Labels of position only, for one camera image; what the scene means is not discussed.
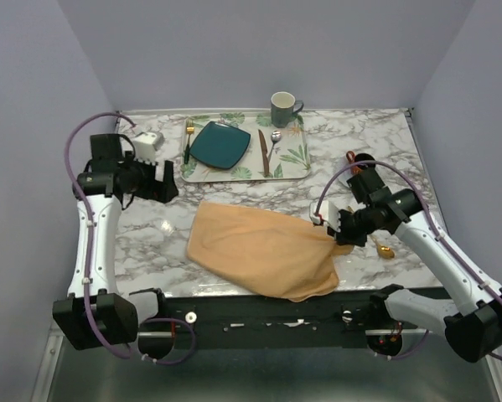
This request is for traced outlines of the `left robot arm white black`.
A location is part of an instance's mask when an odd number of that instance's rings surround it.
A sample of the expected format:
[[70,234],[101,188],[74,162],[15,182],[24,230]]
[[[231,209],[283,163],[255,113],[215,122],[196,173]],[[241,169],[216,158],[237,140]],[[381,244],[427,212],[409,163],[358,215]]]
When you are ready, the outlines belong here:
[[80,221],[75,270],[66,298],[54,302],[52,315],[77,350],[135,341],[137,309],[116,285],[118,222],[136,198],[167,204],[179,194],[173,162],[166,161],[162,180],[156,179],[163,136],[142,132],[129,140],[128,151],[122,148],[126,139],[122,134],[91,136],[91,159],[73,189]]

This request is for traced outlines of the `orange cloth napkin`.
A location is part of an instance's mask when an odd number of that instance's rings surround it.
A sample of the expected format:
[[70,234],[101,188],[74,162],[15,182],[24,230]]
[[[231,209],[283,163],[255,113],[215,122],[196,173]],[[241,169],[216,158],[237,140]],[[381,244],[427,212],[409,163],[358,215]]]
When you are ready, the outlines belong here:
[[302,302],[339,285],[334,259],[353,251],[322,227],[264,209],[202,202],[187,256],[253,293]]

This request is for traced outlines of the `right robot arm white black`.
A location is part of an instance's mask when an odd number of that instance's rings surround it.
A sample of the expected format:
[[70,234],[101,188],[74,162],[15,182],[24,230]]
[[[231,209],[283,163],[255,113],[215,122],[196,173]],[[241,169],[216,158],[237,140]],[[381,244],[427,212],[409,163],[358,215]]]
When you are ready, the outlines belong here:
[[502,285],[461,251],[429,213],[414,184],[392,193],[375,170],[376,161],[362,161],[364,170],[349,179],[355,199],[364,208],[337,212],[334,238],[341,245],[365,245],[369,235],[386,230],[424,262],[447,291],[444,301],[419,296],[402,287],[386,288],[368,307],[379,328],[410,322],[444,336],[463,360],[476,363],[502,346]]

